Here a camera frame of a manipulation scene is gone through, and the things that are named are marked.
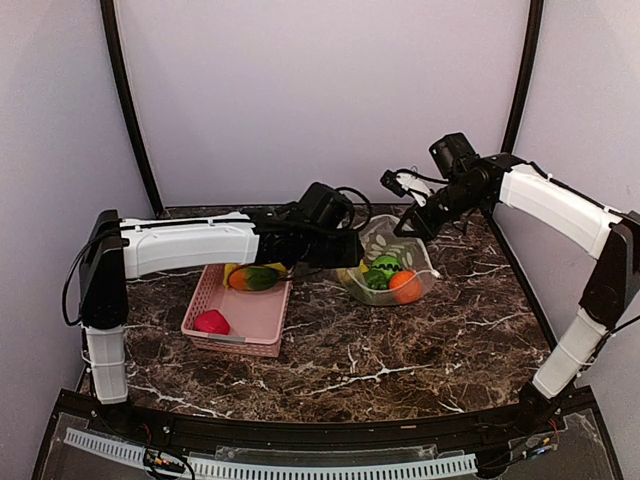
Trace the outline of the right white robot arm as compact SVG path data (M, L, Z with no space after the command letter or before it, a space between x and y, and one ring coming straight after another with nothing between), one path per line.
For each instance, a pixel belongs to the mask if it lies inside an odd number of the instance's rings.
M534 163L508 153L446 156L439 165L443 177L437 191L409 169L383 174L385 188L414 198L394 230L396 236L430 242L445 223L476 208L502 204L564 235L596 262L574 320L511 410L511 426L530 434L551 417L561 393L622 328L619 321L639 293L639 215L590 201Z

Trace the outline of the clear dotted zip bag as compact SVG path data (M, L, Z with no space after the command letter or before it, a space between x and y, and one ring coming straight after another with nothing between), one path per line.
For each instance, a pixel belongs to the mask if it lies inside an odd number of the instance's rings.
M357 267L336 271L339 283L359 302L369 306L396 306L424 297L440 278L423 242L394 229L400 219L390 214L372 217L360 232L364 257Z

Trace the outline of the green toy watermelon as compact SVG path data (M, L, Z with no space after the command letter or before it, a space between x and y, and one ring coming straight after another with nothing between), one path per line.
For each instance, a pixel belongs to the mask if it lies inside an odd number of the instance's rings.
M365 285L372 290L387 290L391 277L402 270L402 264L396 257L381 255L363 274Z

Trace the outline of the yellow toy banana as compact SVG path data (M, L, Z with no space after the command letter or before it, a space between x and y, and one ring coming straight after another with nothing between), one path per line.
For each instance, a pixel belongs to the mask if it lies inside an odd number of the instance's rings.
M248 264L226 264L224 267L224 280L228 280L231 274L236 270L245 267L248 267ZM281 276L285 276L290 273L290 270L281 263L264 264L264 267L278 271Z

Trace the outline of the yellow toy lemon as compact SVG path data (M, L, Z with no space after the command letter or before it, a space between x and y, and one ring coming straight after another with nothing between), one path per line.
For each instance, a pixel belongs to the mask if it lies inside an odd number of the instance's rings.
M339 268L336 270L337 279L345 288L360 288L363 275L359 268Z

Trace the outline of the orange toy fruit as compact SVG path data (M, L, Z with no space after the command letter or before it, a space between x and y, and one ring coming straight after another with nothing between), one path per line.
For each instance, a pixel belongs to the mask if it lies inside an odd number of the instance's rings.
M410 304L419 300L423 294L422 283L413 271L400 271L389 281L395 301L398 304Z

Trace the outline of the pink plastic basket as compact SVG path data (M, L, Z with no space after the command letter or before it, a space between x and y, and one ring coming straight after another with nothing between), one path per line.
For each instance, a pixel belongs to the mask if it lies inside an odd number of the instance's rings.
M278 357L292 284L279 282L269 290L242 292L225 288L223 274L221 265L204 268L182 321L182 334L199 349ZM228 334L196 328L196 319L213 310L229 325Z

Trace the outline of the orange green toy mango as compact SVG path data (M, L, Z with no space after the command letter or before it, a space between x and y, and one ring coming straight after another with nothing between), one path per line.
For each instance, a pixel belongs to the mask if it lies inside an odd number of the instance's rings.
M233 270L227 277L228 286L236 291L258 292L274 287L280 273L266 266L242 266Z

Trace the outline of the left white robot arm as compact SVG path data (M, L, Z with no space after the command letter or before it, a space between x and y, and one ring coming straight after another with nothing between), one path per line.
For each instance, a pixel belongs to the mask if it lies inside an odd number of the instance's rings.
M102 212L68 275L79 279L79 305L69 326L82 326L101 417L120 436L141 427L127 403L124 325L127 283L166 270L215 264L281 263L292 267L356 267L363 256L359 233L342 224L344 212L306 215L292 204L246 208L219 216L177 220L122 219Z

